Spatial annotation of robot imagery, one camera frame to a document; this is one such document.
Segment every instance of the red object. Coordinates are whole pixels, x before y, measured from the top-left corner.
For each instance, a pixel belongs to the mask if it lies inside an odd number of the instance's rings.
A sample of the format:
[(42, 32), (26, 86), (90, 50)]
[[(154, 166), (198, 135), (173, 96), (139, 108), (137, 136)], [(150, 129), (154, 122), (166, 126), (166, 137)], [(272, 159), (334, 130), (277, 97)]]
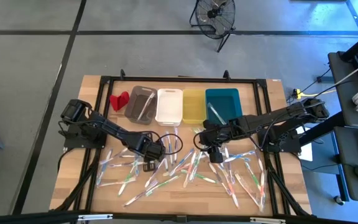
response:
[(127, 91), (122, 92), (119, 96), (110, 96), (110, 103), (112, 108), (117, 112), (119, 111), (123, 106), (127, 105), (129, 101), (129, 94)]

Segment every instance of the white cable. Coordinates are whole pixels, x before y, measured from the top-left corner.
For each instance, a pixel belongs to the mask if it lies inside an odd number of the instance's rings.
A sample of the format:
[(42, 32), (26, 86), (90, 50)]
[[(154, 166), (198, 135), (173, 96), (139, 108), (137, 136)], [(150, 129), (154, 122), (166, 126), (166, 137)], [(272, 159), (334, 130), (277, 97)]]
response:
[(355, 74), (356, 72), (358, 72), (358, 69), (356, 69), (353, 72), (351, 72), (350, 74), (346, 75), (343, 79), (341, 79), (338, 82), (336, 82), (332, 87), (337, 86), (338, 84), (340, 84), (341, 82), (343, 82), (345, 79), (349, 78), (351, 75)]

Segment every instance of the floor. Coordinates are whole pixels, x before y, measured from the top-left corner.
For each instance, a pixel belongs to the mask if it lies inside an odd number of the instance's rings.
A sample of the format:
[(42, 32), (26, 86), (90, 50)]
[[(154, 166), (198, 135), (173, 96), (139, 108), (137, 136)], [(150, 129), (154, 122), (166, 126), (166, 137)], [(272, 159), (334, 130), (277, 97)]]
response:
[[(233, 78), (281, 79), (289, 94), (328, 69), (327, 53), (347, 50), (358, 41), (349, 3), (341, 1), (236, 1), (237, 30), (280, 31), (280, 35), (234, 35), (219, 54), (216, 40), (185, 35), (186, 30), (197, 30), (188, 25), (194, 0), (83, 2), (80, 31), (179, 30), (183, 35), (77, 35), (74, 39), (69, 34), (80, 0), (0, 0), (0, 139), (5, 145), (0, 149), (0, 215), (11, 213), (57, 77), (63, 79), (46, 123), (24, 213), (48, 210), (63, 144), (57, 121), (67, 101), (76, 98), (83, 75), (118, 75), (124, 69), (128, 76), (221, 77), (227, 69)], [(358, 13), (358, 0), (350, 3)], [(67, 33), (53, 34), (59, 30)], [(349, 32), (356, 35), (344, 35)], [(308, 93), (327, 87), (315, 85)], [(321, 98), (331, 114), (340, 110), (335, 93)], [(334, 175), (305, 172), (304, 177), (315, 215), (358, 221), (354, 212), (358, 202), (341, 207), (332, 201), (338, 194)]]

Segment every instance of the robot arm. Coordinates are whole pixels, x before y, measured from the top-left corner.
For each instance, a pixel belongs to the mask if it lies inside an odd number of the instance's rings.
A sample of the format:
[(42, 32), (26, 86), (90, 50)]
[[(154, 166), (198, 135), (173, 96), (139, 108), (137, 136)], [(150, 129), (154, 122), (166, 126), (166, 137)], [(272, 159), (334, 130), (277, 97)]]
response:
[(60, 117), (67, 125), (78, 125), (82, 135), (90, 141), (97, 139), (102, 131), (120, 140), (128, 150), (141, 155), (146, 161), (162, 161), (165, 147), (161, 141), (153, 142), (151, 134), (127, 131), (91, 109), (92, 106), (85, 101), (70, 100)]
[(211, 124), (206, 120), (203, 123), (206, 130), (199, 134), (200, 144), (208, 147), (207, 151), (211, 162), (220, 163), (223, 161), (222, 154), (219, 152), (222, 143), (249, 138), (255, 133), (267, 131), (270, 143), (281, 144), (283, 136), (286, 136), (290, 131), (305, 123), (320, 123), (328, 116), (329, 113), (324, 107), (323, 101), (308, 98), (260, 116), (245, 115), (234, 118), (229, 120), (227, 125)]

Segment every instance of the wooden tabletop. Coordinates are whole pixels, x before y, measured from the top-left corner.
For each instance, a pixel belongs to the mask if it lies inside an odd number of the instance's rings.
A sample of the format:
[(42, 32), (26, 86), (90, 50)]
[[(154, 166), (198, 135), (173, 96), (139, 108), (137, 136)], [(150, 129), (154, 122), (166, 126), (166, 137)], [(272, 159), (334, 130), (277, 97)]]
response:
[[(99, 80), (100, 76), (84, 76), (78, 98), (94, 105), (98, 92)], [(137, 85), (147, 86), (155, 88), (157, 90), (159, 88), (186, 88), (197, 90), (205, 90), (208, 88), (237, 88), (240, 94), (242, 113), (244, 115), (257, 114), (254, 92), (251, 84), (118, 81), (114, 82), (112, 93), (113, 95), (120, 95), (123, 91), (128, 91), (130, 93), (132, 91), (132, 88)], [(272, 110), (277, 110), (286, 106), (281, 81), (267, 80), (267, 86)], [(104, 102), (106, 99), (106, 92), (107, 91), (105, 90), (102, 102)], [(259, 90), (259, 93), (260, 98), (262, 100), (261, 103), (262, 105), (264, 105), (262, 89)], [(100, 111), (103, 111), (103, 106), (104, 103), (101, 104)], [(116, 124), (130, 131), (153, 130), (159, 133), (159, 135), (165, 134), (166, 131), (173, 133), (172, 127), (159, 126), (155, 120), (153, 120), (152, 123), (147, 126), (132, 123), (124, 116), (124, 111), (125, 108), (119, 110), (118, 112), (115, 112), (112, 108), (110, 108), (108, 118), (112, 122), (115, 122)], [(201, 126), (194, 124), (185, 124), (184, 122), (181, 122), (181, 125), (178, 127), (178, 135), (181, 137), (184, 144), (182, 151), (178, 153), (178, 161), (182, 159), (182, 157), (191, 148), (194, 148), (194, 132), (192, 128), (198, 127)], [(254, 150), (254, 147), (249, 139), (231, 141), (227, 144), (227, 148), (229, 149), (229, 153), (231, 154), (239, 154), (242, 152)], [(112, 154), (116, 154), (119, 151), (123, 150), (124, 146), (122, 146), (121, 142), (117, 139), (108, 136), (106, 147), (102, 151), (101, 159), (106, 158), (106, 155), (110, 149), (113, 149)], [(80, 175), (84, 153), (84, 149), (75, 149), (63, 158), (62, 164), (60, 166), (60, 172), (58, 173), (55, 190), (53, 192), (52, 200), (50, 203), (51, 209), (59, 206), (76, 185), (78, 177)], [(302, 208), (305, 211), (311, 213), (308, 194), (306, 191), (305, 181), (303, 180), (303, 174), (299, 160), (291, 154), (281, 153), (280, 155), (287, 188), (292, 193), (295, 200), (302, 206)], [(254, 171), (254, 174), (259, 179), (260, 169), (257, 165), (257, 158), (256, 156), (249, 156), (249, 159), (250, 166)], [(110, 164), (132, 162), (133, 160), (133, 158), (118, 158), (111, 161)], [(255, 189), (256, 186), (244, 165), (244, 161), (238, 159), (231, 162), (231, 164), (232, 171), (234, 172), (238, 170), (238, 172), (246, 180), (246, 182), (253, 189)], [(130, 167), (108, 168), (103, 175), (102, 183), (124, 180), (130, 169)], [(180, 175), (178, 179), (155, 190), (152, 195), (148, 197), (142, 197), (130, 206), (124, 208), (123, 205), (127, 201), (145, 190), (144, 185), (151, 175), (150, 172), (143, 172), (141, 167), (139, 167), (139, 169), (140, 174), (136, 178), (136, 181), (129, 183), (120, 197), (117, 196), (117, 193), (121, 188), (121, 185), (111, 185), (99, 188), (96, 187), (94, 190), (91, 211), (109, 213), (154, 213), (189, 215), (272, 215), (269, 190), (267, 189), (267, 186), (265, 209), (263, 210), (263, 212), (259, 212), (259, 209), (256, 204), (239, 185), (237, 180), (236, 183), (233, 185), (233, 188), (239, 202), (238, 209), (234, 205), (232, 197), (228, 196), (224, 188), (219, 184), (213, 184), (206, 182), (205, 180), (195, 178), (194, 181), (188, 183), (186, 188), (183, 188), (183, 181), (185, 179), (184, 175)], [(159, 182), (163, 182), (164, 180), (168, 179), (168, 177), (163, 177), (162, 174), (164, 172), (165, 168), (164, 166), (162, 166), (162, 168), (156, 175), (157, 180)], [(216, 180), (215, 175), (211, 172), (211, 169), (208, 166), (208, 158), (200, 160), (200, 165), (198, 167), (197, 173)], [(83, 192), (83, 198), (86, 198), (87, 188), (88, 186), (85, 187), (85, 190)], [(275, 192), (277, 197), (278, 210), (280, 213), (283, 213), (280, 190), (277, 186), (275, 186)], [(85, 200), (82, 200), (81, 208), (83, 208), (84, 206)]]

